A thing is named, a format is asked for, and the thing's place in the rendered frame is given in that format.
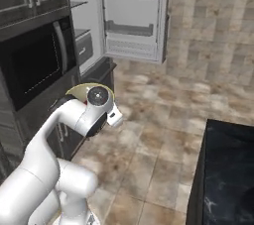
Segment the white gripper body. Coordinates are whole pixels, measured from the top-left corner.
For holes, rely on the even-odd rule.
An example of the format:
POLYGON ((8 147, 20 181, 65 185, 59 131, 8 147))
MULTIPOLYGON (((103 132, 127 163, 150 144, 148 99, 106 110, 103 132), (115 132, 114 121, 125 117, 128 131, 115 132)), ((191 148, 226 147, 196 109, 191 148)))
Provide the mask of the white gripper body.
POLYGON ((113 104, 113 108, 107 113, 107 123, 112 127, 119 126, 123 121, 123 114, 120 112, 116 104, 113 104))

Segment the dark base cabinet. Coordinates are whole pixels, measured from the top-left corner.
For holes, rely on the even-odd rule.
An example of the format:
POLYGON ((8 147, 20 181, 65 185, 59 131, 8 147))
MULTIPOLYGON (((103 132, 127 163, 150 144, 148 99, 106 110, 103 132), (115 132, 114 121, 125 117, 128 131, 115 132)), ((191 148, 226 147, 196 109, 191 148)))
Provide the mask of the dark base cabinet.
POLYGON ((112 58, 103 57, 81 76, 72 70, 18 112, 0 78, 0 184, 21 162, 25 148, 50 116, 50 107, 80 83, 101 83, 114 89, 112 58))

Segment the yellow-green bowl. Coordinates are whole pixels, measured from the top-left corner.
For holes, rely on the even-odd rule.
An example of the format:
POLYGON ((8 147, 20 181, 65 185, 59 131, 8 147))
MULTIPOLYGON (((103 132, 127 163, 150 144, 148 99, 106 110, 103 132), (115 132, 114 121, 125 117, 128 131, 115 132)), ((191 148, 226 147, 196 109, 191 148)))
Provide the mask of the yellow-green bowl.
POLYGON ((68 90, 66 93, 73 95, 81 102, 85 102, 87 100, 88 91, 95 86, 101 86, 105 88, 108 91, 109 95, 112 98, 115 98, 114 92, 108 86, 103 85, 101 83, 94 83, 94 82, 82 83, 82 84, 76 85, 72 87, 70 90, 68 90))

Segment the grey fridge drawer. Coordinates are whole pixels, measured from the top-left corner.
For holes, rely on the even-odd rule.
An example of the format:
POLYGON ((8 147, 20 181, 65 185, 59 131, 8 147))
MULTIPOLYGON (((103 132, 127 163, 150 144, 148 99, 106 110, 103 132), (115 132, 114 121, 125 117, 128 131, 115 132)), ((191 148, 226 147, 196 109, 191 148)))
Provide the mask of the grey fridge drawer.
POLYGON ((90 32, 75 38, 75 44, 79 64, 85 63, 93 56, 92 36, 90 32))

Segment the grey fridge door shelf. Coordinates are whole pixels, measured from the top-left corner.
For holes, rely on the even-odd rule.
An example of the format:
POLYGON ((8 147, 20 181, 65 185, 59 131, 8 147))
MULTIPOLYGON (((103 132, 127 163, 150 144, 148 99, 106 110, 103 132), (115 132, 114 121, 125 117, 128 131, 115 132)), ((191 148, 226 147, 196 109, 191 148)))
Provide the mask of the grey fridge door shelf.
POLYGON ((109 20, 105 22, 105 30, 109 33, 115 33, 115 34, 121 34, 121 35, 151 37, 153 35, 154 25, 149 24, 147 27, 120 25, 120 24, 115 24, 113 20, 109 20))

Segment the glass fridge shelf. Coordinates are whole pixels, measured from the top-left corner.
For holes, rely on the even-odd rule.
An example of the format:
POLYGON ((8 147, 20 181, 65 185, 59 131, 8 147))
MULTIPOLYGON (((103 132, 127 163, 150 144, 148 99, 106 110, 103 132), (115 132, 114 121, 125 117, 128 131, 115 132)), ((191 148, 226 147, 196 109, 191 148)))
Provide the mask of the glass fridge shelf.
POLYGON ((78 7, 78 6, 81 6, 81 5, 84 5, 84 4, 87 4, 88 1, 71 1, 70 2, 70 8, 75 8, 75 7, 78 7))
POLYGON ((79 36, 82 36, 88 32, 90 32, 89 29, 74 29, 74 36, 78 38, 79 36))

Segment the white fridge door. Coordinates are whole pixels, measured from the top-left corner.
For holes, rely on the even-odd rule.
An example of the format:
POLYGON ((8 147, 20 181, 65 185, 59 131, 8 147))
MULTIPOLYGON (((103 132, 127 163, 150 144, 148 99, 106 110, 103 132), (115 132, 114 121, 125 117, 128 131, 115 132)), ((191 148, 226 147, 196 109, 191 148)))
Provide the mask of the white fridge door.
POLYGON ((107 56, 162 63, 166 57, 169 26, 168 0, 102 0, 105 51, 107 56), (154 25, 151 37, 121 35, 105 30, 105 22, 154 25))

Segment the white fridge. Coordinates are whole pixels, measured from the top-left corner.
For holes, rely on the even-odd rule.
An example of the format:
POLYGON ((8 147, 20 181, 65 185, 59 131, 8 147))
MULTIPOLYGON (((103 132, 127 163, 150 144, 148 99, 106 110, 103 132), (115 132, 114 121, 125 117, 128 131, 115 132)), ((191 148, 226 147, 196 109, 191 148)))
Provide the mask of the white fridge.
POLYGON ((104 56, 103 3, 102 0, 69 0, 71 1, 88 1, 87 4, 70 8, 73 27, 89 29, 92 36, 93 56, 79 65, 79 72, 84 74, 104 56))

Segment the black microwave oven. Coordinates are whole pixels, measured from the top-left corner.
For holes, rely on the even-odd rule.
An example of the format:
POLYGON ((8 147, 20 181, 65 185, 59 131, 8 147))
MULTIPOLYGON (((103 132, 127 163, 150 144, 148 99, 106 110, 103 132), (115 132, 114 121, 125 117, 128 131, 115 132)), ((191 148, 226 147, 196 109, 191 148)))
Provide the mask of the black microwave oven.
MULTIPOLYGON (((70 17, 60 23, 67 52, 67 71, 76 66, 70 17)), ((13 106, 20 110, 63 74, 62 53, 54 22, 0 42, 0 69, 13 106)))

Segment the black marble kitchen island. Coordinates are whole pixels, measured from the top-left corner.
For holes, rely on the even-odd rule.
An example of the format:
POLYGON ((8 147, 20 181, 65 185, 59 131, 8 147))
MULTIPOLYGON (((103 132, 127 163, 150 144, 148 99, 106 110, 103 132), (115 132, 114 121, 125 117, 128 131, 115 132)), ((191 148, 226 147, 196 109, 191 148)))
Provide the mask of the black marble kitchen island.
POLYGON ((254 225, 254 127, 206 121, 185 225, 254 225))

